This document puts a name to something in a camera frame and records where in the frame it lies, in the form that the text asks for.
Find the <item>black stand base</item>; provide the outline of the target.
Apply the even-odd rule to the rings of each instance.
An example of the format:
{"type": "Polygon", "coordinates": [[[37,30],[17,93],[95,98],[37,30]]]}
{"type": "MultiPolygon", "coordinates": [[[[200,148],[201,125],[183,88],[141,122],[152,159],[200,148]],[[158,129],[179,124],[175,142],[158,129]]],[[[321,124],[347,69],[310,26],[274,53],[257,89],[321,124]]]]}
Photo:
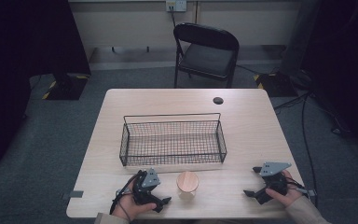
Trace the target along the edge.
{"type": "Polygon", "coordinates": [[[254,76],[258,89],[267,92],[269,97],[294,97],[296,90],[290,77],[280,74],[259,74],[254,76]]]}
{"type": "Polygon", "coordinates": [[[78,100],[89,80],[88,76],[53,75],[54,81],[43,95],[44,100],[78,100]]]}

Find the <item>glass jar with wooden lid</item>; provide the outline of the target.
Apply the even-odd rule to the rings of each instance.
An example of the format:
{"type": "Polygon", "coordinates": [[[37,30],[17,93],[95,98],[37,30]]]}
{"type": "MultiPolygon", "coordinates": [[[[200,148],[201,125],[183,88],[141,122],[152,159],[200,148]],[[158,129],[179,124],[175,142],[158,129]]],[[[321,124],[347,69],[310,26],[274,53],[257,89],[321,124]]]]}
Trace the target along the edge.
{"type": "Polygon", "coordinates": [[[194,172],[185,171],[176,178],[179,198],[182,200],[192,200],[196,195],[199,186],[199,178],[194,172]]]}

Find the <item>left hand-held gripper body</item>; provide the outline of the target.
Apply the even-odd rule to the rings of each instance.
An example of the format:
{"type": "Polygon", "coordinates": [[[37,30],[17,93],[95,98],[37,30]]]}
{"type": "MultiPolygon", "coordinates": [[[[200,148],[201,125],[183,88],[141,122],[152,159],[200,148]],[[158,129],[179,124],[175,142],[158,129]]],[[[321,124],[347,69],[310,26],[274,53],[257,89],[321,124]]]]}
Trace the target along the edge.
{"type": "Polygon", "coordinates": [[[147,176],[145,177],[142,183],[136,183],[137,174],[135,175],[133,186],[132,186],[132,193],[134,196],[134,200],[138,204],[147,204],[153,203],[152,197],[152,190],[160,184],[160,180],[158,178],[158,174],[153,168],[150,168],[147,171],[147,176]]]}

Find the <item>person's left hand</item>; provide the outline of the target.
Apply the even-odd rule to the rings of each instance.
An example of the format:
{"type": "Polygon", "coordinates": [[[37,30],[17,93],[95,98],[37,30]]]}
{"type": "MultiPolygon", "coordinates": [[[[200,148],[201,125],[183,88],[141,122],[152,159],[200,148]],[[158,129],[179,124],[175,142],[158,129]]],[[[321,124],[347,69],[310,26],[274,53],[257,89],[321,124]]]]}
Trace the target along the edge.
{"type": "Polygon", "coordinates": [[[121,197],[111,215],[127,221],[133,221],[138,215],[152,211],[156,207],[155,203],[137,204],[133,200],[132,194],[128,192],[121,197]]]}

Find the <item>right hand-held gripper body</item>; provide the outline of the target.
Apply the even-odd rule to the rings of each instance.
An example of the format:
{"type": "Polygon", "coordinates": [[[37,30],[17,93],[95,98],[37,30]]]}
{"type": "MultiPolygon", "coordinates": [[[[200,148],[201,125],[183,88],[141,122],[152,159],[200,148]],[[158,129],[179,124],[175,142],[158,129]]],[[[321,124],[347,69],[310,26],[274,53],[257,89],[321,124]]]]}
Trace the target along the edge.
{"type": "Polygon", "coordinates": [[[286,177],[282,171],[290,166],[290,162],[264,162],[260,175],[265,181],[266,186],[262,189],[262,192],[266,194],[266,189],[274,189],[275,191],[282,193],[287,186],[286,177]]]}

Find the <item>person's right hand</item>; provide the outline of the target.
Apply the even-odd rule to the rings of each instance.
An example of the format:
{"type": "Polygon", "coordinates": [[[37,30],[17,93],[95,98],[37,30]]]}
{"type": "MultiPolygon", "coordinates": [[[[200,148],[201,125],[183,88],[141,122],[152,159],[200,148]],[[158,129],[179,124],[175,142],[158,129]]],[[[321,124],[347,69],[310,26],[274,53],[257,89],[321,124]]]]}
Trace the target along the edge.
{"type": "Polygon", "coordinates": [[[266,189],[266,193],[268,196],[277,200],[285,207],[288,207],[297,199],[301,198],[303,193],[297,190],[297,185],[294,183],[291,174],[287,170],[283,170],[282,174],[285,176],[287,181],[287,193],[282,195],[274,189],[266,189]]]}

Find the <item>black curtain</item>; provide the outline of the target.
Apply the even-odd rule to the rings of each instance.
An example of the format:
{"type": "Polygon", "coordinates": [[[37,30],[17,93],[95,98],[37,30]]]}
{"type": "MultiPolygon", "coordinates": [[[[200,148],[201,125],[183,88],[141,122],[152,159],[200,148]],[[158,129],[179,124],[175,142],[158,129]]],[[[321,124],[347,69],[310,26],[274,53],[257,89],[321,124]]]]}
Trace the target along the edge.
{"type": "Polygon", "coordinates": [[[358,139],[358,0],[322,0],[303,67],[358,139]]]}
{"type": "Polygon", "coordinates": [[[0,0],[0,160],[20,128],[37,75],[89,74],[68,0],[0,0]]]}

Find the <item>black folding chair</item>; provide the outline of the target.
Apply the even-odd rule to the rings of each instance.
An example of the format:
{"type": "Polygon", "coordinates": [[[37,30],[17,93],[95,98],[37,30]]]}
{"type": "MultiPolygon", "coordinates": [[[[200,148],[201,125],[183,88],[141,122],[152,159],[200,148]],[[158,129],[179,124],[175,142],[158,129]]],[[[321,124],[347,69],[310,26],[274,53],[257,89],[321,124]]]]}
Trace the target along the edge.
{"type": "Polygon", "coordinates": [[[230,32],[211,26],[183,22],[173,29],[176,42],[174,87],[180,71],[225,81],[232,87],[239,41],[230,32]]]}

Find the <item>white wall socket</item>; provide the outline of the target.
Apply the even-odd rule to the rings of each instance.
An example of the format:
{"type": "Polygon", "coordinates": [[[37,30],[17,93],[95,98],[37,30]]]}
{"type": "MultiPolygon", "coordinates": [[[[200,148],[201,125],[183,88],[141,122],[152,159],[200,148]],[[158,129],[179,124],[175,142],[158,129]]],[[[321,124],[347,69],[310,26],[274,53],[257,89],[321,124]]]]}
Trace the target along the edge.
{"type": "Polygon", "coordinates": [[[166,0],[166,10],[168,12],[186,12],[186,0],[166,0]]]}

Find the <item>grey table clamp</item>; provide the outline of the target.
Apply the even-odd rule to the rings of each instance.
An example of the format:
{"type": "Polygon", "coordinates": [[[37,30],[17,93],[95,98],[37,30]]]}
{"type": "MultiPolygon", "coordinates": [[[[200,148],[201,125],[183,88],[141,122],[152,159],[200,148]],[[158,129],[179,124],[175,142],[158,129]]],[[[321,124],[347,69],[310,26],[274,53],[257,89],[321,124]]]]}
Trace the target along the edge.
{"type": "Polygon", "coordinates": [[[84,191],[83,190],[72,190],[70,192],[65,192],[62,195],[63,200],[70,200],[71,198],[82,198],[84,191]]]}

